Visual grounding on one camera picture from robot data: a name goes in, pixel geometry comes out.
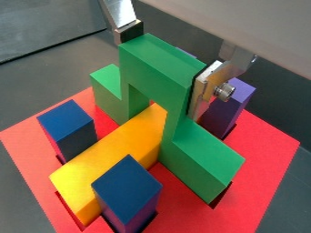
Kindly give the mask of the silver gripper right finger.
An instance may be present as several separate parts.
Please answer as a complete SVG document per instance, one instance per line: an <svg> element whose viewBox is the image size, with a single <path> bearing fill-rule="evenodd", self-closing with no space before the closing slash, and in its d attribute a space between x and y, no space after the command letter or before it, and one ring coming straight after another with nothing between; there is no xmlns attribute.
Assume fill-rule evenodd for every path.
<svg viewBox="0 0 311 233"><path fill-rule="evenodd" d="M187 115L198 121L214 98L227 102L237 88L229 81L241 76L257 61L258 56L247 49L223 41L219 60L197 74L193 84Z"/></svg>

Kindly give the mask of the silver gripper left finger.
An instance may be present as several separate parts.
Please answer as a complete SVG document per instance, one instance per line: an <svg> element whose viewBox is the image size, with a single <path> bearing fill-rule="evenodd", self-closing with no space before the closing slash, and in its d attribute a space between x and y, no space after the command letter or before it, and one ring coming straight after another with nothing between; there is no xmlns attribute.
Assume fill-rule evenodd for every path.
<svg viewBox="0 0 311 233"><path fill-rule="evenodd" d="M143 35L143 21L138 19L131 0L99 0L119 46Z"/></svg>

